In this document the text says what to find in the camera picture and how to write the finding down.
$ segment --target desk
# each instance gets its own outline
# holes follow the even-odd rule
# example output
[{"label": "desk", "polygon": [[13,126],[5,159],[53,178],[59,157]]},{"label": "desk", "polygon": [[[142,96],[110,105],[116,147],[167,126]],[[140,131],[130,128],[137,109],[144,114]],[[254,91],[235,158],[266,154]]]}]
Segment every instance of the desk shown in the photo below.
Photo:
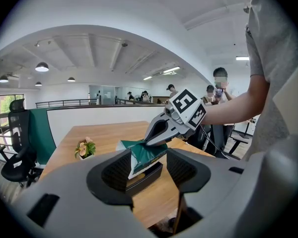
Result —
[{"label": "desk", "polygon": [[[60,142],[46,164],[40,179],[49,172],[68,163],[80,161],[75,159],[74,150],[77,143],[90,137],[96,145],[96,155],[116,151],[119,140],[140,140],[144,137],[148,122],[127,122],[106,125],[74,126]],[[168,147],[179,148],[198,154],[211,156],[182,140],[174,138]],[[172,213],[178,207],[179,191],[166,168],[166,155],[160,159],[163,164],[160,178],[133,197],[133,213],[148,228]]]}]

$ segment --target man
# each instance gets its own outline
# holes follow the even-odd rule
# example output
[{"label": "man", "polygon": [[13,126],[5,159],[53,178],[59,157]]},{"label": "man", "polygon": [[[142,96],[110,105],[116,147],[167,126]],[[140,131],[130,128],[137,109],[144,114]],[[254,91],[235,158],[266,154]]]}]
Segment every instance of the man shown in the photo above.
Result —
[{"label": "man", "polygon": [[143,91],[143,102],[150,102],[150,98],[148,96],[148,92],[147,91]]},{"label": "man", "polygon": [[223,67],[215,69],[213,72],[213,77],[216,88],[221,89],[224,93],[224,95],[221,98],[221,103],[230,101],[236,97],[233,94],[234,88],[229,87],[229,83],[227,81],[227,71]]},{"label": "man", "polygon": [[298,33],[274,0],[252,0],[246,42],[251,72],[247,92],[207,107],[202,123],[237,123],[261,114],[244,156],[248,160],[289,135],[273,97],[298,68]]},{"label": "man", "polygon": [[208,85],[207,86],[207,94],[203,96],[202,101],[204,104],[208,102],[212,102],[214,98],[214,86]]},{"label": "man", "polygon": [[[217,87],[214,101],[211,101],[212,105],[222,104],[227,101],[233,100],[235,95],[233,95],[233,89],[228,87],[229,83],[227,81],[227,71],[223,67],[216,68],[213,72],[213,77],[215,81],[215,86]],[[227,143],[227,140],[233,130],[233,124],[224,124],[223,125],[223,143],[219,147],[223,152]],[[210,135],[211,140],[214,142],[214,134],[213,130],[211,130]],[[215,156],[221,156],[221,153],[218,150],[215,150],[215,146],[211,143],[208,143],[205,151],[210,154],[214,154]]]},{"label": "man", "polygon": [[134,97],[133,97],[133,95],[131,94],[131,92],[128,92],[128,94],[127,94],[127,99],[128,99],[128,100],[133,100],[133,99],[134,99]]},{"label": "man", "polygon": [[174,85],[172,85],[172,84],[168,85],[167,90],[169,90],[171,92],[170,99],[178,93],[178,91],[175,90]]}]

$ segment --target gray t-shirt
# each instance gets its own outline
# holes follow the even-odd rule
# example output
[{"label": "gray t-shirt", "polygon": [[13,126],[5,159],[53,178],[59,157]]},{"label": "gray t-shirt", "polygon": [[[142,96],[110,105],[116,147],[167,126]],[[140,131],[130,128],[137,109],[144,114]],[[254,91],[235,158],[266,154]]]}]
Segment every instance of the gray t-shirt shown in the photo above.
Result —
[{"label": "gray t-shirt", "polygon": [[178,93],[178,91],[171,92],[171,93],[170,93],[170,99],[171,99],[174,95],[176,95],[177,93]]},{"label": "gray t-shirt", "polygon": [[273,97],[298,67],[298,33],[274,0],[252,0],[246,26],[251,76],[263,75],[270,83],[265,107],[243,159],[265,151],[289,131]]}]

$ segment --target black tray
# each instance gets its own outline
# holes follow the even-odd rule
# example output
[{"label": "black tray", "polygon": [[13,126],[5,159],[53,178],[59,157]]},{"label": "black tray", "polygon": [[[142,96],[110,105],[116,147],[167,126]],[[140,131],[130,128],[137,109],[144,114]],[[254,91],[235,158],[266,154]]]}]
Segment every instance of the black tray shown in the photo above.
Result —
[{"label": "black tray", "polygon": [[157,180],[160,177],[162,167],[163,164],[157,162],[151,168],[144,171],[145,176],[143,178],[126,187],[126,194],[134,196],[143,189],[147,188],[150,184],[152,184],[155,180]]}]

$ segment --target cable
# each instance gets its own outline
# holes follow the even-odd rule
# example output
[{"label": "cable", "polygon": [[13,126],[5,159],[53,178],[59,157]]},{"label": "cable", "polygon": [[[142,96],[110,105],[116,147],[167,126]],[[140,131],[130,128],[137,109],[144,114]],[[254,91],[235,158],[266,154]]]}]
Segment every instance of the cable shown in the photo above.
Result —
[{"label": "cable", "polygon": [[209,142],[211,142],[219,151],[220,153],[222,153],[222,155],[226,158],[226,159],[230,159],[228,156],[226,156],[222,151],[221,149],[210,139],[209,135],[206,133],[206,131],[204,130],[204,127],[200,124],[202,130],[203,130],[203,133],[204,135],[206,136],[206,138],[208,139]]}]

